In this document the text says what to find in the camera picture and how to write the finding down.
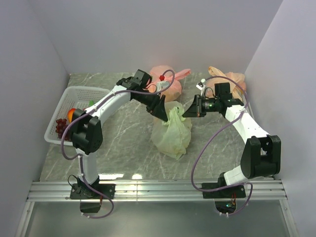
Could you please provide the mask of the green avocado-print plastic bag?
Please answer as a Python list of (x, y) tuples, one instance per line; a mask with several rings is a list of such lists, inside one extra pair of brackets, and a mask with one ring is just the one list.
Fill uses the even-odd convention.
[(168, 121), (164, 122), (157, 118), (151, 134), (151, 141), (164, 155), (179, 159), (186, 154), (186, 149), (192, 137), (192, 121), (183, 117), (184, 107), (177, 101), (165, 103)]

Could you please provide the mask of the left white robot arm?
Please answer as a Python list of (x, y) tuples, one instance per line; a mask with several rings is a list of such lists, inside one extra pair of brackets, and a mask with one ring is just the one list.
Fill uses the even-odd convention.
[(101, 193), (97, 172), (96, 151), (103, 142), (102, 126), (105, 121), (125, 103), (136, 100), (146, 106), (152, 116), (167, 121), (164, 90), (150, 92), (148, 86), (152, 77), (137, 70), (135, 75), (120, 79), (114, 88), (95, 105), (85, 110), (76, 109), (67, 133), (79, 160), (79, 175), (75, 192), (82, 192), (87, 198)]

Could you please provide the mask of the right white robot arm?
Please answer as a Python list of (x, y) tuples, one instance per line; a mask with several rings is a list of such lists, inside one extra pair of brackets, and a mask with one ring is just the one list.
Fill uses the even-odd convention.
[(281, 139), (270, 135), (247, 112), (247, 104), (235, 99), (230, 92), (230, 84), (215, 84), (215, 95), (206, 98), (196, 94), (190, 107), (184, 112), (185, 118), (202, 118), (210, 112), (218, 112), (237, 130), (245, 143), (240, 164), (220, 175), (218, 191), (222, 197), (229, 197), (235, 186), (256, 177), (276, 175), (281, 168)]

